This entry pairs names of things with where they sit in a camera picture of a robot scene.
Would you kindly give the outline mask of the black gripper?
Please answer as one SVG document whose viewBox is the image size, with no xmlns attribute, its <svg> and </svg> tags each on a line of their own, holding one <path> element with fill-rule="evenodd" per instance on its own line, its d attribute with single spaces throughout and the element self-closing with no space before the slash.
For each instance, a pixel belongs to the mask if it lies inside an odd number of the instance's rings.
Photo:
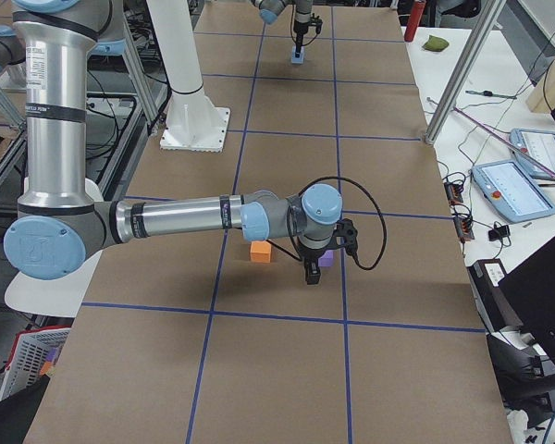
<svg viewBox="0 0 555 444">
<path fill-rule="evenodd" d="M 292 25 L 293 37 L 294 37 L 294 57 L 300 57 L 303 52 L 303 38 L 309 30 L 310 19 L 306 18 L 302 20 L 301 18 L 295 18 Z"/>
<path fill-rule="evenodd" d="M 306 246 L 301 238 L 297 239 L 300 257 L 302 258 L 305 282 L 307 285 L 314 285 L 320 282 L 321 270 L 319 268 L 318 260 L 326 252 L 326 247 L 311 248 Z"/>
</svg>

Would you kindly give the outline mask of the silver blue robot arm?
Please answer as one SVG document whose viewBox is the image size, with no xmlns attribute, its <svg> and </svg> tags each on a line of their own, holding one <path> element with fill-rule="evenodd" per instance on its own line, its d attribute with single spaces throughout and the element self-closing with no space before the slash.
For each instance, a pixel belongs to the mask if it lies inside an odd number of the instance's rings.
<svg viewBox="0 0 555 444">
<path fill-rule="evenodd" d="M 92 50 L 125 47 L 119 1 L 17 1 L 26 44 L 28 189 L 4 250 L 21 273 L 63 278 L 109 246 L 158 235 L 236 228 L 247 241 L 290 238 L 308 284 L 319 258 L 344 245 L 352 227 L 338 191 L 324 183 L 280 199 L 269 191 L 166 203 L 97 202 L 85 187 L 87 61 Z"/>
<path fill-rule="evenodd" d="M 266 25 L 272 25 L 288 6 L 292 6 L 290 37 L 294 46 L 291 52 L 291 63 L 302 64 L 305 35 L 311 27 L 315 28 L 315 35 L 318 35 L 322 29 L 322 19 L 312 11 L 313 2 L 307 0 L 252 0 L 251 4 L 259 10 L 259 17 Z"/>
</svg>

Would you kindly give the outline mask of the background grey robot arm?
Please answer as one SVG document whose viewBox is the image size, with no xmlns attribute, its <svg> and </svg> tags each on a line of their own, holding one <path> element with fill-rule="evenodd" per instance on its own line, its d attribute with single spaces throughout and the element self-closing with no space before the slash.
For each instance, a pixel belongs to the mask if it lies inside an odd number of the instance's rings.
<svg viewBox="0 0 555 444">
<path fill-rule="evenodd" d="M 13 29 L 0 25 L 0 74 L 4 70 L 14 84 L 26 86 L 25 46 Z"/>
</svg>

